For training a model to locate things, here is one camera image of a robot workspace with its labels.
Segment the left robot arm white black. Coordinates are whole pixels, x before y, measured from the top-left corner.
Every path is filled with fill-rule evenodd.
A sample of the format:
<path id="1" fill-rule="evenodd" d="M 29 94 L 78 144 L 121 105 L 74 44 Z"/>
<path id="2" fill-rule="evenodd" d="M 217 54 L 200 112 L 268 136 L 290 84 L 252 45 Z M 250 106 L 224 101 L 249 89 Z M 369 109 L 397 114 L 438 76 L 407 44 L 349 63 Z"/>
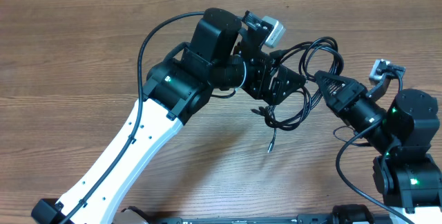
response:
<path id="1" fill-rule="evenodd" d="M 138 73 L 138 99 L 127 121 L 88 172 L 58 199 L 41 199 L 38 223 L 111 223 L 153 156 L 212 97 L 242 89 L 277 105 L 305 80 L 281 64 L 276 47 L 285 27 L 271 17 L 238 17 L 209 8 L 192 39 L 176 46 L 147 73 Z"/>

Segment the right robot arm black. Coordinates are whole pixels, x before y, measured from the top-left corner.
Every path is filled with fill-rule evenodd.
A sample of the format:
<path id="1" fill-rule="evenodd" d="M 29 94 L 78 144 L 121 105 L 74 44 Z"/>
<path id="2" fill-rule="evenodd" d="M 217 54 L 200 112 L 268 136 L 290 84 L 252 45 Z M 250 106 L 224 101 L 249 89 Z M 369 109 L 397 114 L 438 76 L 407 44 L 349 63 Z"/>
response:
<path id="1" fill-rule="evenodd" d="M 389 109 L 383 109 L 365 86 L 325 71 L 315 74 L 326 105 L 356 131 L 345 143 L 367 140 L 379 155 L 373 179 L 382 201 L 339 176 L 357 194 L 386 209 L 389 223 L 441 222 L 441 170 L 428 153 L 439 129 L 436 98 L 416 89 L 400 88 Z"/>

